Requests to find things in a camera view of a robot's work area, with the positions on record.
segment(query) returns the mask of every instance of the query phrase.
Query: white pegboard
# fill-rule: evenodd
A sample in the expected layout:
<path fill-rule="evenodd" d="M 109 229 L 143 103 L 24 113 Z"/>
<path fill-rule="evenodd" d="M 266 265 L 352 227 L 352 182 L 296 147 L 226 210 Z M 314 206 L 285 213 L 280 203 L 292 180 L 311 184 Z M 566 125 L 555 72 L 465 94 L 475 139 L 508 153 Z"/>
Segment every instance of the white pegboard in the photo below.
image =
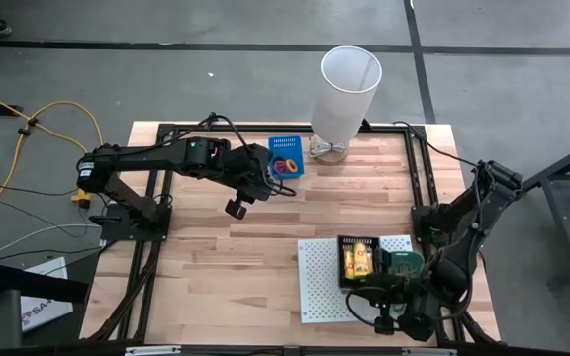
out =
<path fill-rule="evenodd" d="M 391 251 L 412 251 L 408 235 L 382 236 L 382 248 Z M 346 293 L 338 284 L 337 238 L 298 240 L 298 278 L 301 294 L 301 321 L 345 322 L 357 321 L 346 307 Z M 351 306 L 371 322 L 379 310 L 358 296 L 351 297 Z M 391 307 L 391 316 L 404 312 L 404 306 Z"/>

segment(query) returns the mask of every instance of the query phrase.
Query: yellow cable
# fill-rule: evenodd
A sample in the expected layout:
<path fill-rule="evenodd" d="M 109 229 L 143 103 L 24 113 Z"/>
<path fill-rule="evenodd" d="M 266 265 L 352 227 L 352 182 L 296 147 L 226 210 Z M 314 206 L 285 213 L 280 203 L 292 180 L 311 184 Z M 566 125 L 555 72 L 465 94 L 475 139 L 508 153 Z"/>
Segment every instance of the yellow cable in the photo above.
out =
<path fill-rule="evenodd" d="M 80 105 L 76 102 L 57 101 L 57 102 L 49 103 L 49 104 L 45 105 L 44 107 L 38 109 L 34 114 L 32 114 L 31 117 L 29 117 L 26 114 L 12 108 L 11 106 L 7 105 L 6 103 L 4 103 L 1 100 L 0 100 L 0 105 L 6 109 L 12 111 L 13 113 L 21 116 L 22 118 L 26 119 L 26 121 L 31 120 L 32 118 L 36 117 L 38 114 L 42 113 L 43 111 L 45 111 L 48 108 L 51 108 L 52 106 L 56 106 L 56 105 L 72 105 L 72 106 L 75 106 L 75 107 L 79 108 L 80 110 L 82 110 L 83 112 L 85 112 L 85 114 L 87 114 L 91 118 L 92 122 L 94 123 L 94 126 L 96 127 L 96 133 L 98 134 L 98 140 L 100 141 L 100 145 L 102 145 L 104 143 L 103 135 L 100 131 L 100 126 L 98 125 L 98 121 L 96 120 L 94 115 L 89 110 L 87 110 L 87 108 L 83 107 L 82 105 Z M 64 134 L 55 133 L 54 131 L 46 128 L 45 126 L 43 126 L 41 124 L 35 124 L 35 126 L 37 126 L 39 129 L 45 131 L 46 133 L 53 135 L 54 137 L 64 139 L 66 141 L 69 141 L 69 142 L 77 145 L 80 149 L 83 150 L 84 153 L 87 153 L 87 149 L 85 148 L 85 146 L 82 145 L 82 143 L 80 143 L 76 139 L 69 137 L 69 136 L 66 136 Z M 15 169 L 17 167 L 17 162 L 19 160 L 19 156 L 20 156 L 20 152 L 21 152 L 21 144 L 22 144 L 22 141 L 24 140 L 24 138 L 25 137 L 22 134 L 20 134 L 19 140 L 17 141 L 17 147 L 15 148 L 15 155 L 13 158 L 13 163 L 12 163 L 12 166 L 10 167 L 10 171 L 8 172 L 8 177 L 6 177 L 6 180 L 1 185 L 0 195 L 1 195 L 1 193 L 3 193 L 4 189 L 6 189 L 6 186 L 8 186 L 8 183 L 10 182 L 10 179 L 12 179 L 12 176 L 15 172 Z"/>

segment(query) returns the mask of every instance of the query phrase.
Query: blue basket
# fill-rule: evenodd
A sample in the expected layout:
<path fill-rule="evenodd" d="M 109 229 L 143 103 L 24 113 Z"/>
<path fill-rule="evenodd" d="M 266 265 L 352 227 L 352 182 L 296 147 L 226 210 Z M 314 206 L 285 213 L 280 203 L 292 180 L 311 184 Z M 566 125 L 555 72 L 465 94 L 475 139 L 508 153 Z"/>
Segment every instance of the blue basket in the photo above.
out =
<path fill-rule="evenodd" d="M 274 168 L 270 167 L 272 177 L 278 179 L 280 175 L 283 179 L 298 178 L 305 174 L 305 162 L 303 161 L 303 144 L 300 136 L 275 136 L 269 138 L 269 150 L 274 153 L 272 161 L 269 162 L 274 166 L 274 162 L 278 158 L 283 160 L 291 159 L 298 166 L 296 173 L 277 173 Z"/>

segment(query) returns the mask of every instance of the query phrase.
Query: gray floor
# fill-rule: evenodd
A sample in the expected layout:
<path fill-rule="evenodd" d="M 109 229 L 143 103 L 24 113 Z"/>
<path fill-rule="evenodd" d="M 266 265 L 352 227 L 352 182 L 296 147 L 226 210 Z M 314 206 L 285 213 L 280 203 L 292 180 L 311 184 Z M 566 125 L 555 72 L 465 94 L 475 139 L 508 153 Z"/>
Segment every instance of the gray floor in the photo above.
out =
<path fill-rule="evenodd" d="M 415 0 L 414 5 L 423 45 L 570 47 L 567 0 Z M 0 0 L 0 14 L 13 26 L 15 40 L 411 43 L 400 0 Z M 384 79 L 367 118 L 423 123 L 413 56 L 376 55 Z M 0 98 L 27 112 L 54 100 L 78 101 L 96 114 L 105 139 L 119 144 L 126 143 L 134 120 L 198 120 L 217 111 L 237 121 L 307 121 L 321 56 L 0 48 Z M 453 125 L 464 157 L 495 159 L 528 176 L 570 151 L 570 56 L 426 55 L 425 62 L 436 120 Z M 96 143 L 89 120 L 73 108 L 56 108 L 43 120 L 88 147 Z M 22 124 L 0 118 L 0 182 Z M 80 154 L 71 144 L 33 133 L 11 185 L 66 191 L 74 186 Z M 471 182 L 470 172 L 464 174 Z M 81 221 L 66 196 L 6 192 L 2 199 L 55 223 Z M 94 202 L 93 211 L 98 205 Z M 44 226 L 0 206 L 0 245 Z M 90 247 L 98 241 L 98 230 L 91 232 L 78 239 L 46 233 L 8 252 Z M 486 243 L 490 288 L 506 342 L 570 351 L 570 289 L 552 294 L 544 286 L 547 278 L 570 271 L 561 237 L 537 191 L 508 208 Z M 38 254 L 8 263 L 30 266 L 45 258 Z M 82 280 L 93 271 L 76 268 Z"/>

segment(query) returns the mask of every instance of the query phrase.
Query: wooden tabletop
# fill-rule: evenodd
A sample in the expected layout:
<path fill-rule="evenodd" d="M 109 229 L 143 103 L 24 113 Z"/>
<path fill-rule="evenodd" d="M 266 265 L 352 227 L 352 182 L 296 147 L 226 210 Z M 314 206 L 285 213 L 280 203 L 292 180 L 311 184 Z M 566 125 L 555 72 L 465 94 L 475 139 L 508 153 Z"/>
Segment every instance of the wooden tabletop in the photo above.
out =
<path fill-rule="evenodd" d="M 135 122 L 129 145 L 153 144 L 159 124 Z M 291 133 L 242 134 L 248 142 L 267 146 L 270 136 Z M 409 234 L 409 210 L 414 203 L 401 135 L 359 134 L 350 143 L 346 161 L 329 167 L 307 155 L 305 143 L 311 133 L 294 134 L 303 138 L 305 175 L 286 185 L 298 195 L 247 205 L 242 221 L 224 212 L 234 190 L 206 180 L 173 177 L 171 232 L 160 254 L 147 343 L 425 345 L 403 333 L 377 335 L 359 322 L 301 323 L 297 240 L 338 234 Z M 226 138 L 239 145 L 233 133 L 196 135 Z M 427 138 L 435 147 L 456 154 L 449 125 L 428 125 Z M 450 202 L 465 189 L 459 164 L 432 150 L 430 155 L 439 200 Z M 421 156 L 417 157 L 422 172 Z M 131 172 L 121 178 L 143 194 L 147 175 Z M 96 331 L 124 294 L 133 249 L 133 242 L 118 242 L 101 255 L 81 337 Z M 488 334 L 499 338 L 481 263 L 474 274 L 470 311 Z M 134 316 L 132 326 L 136 324 Z"/>

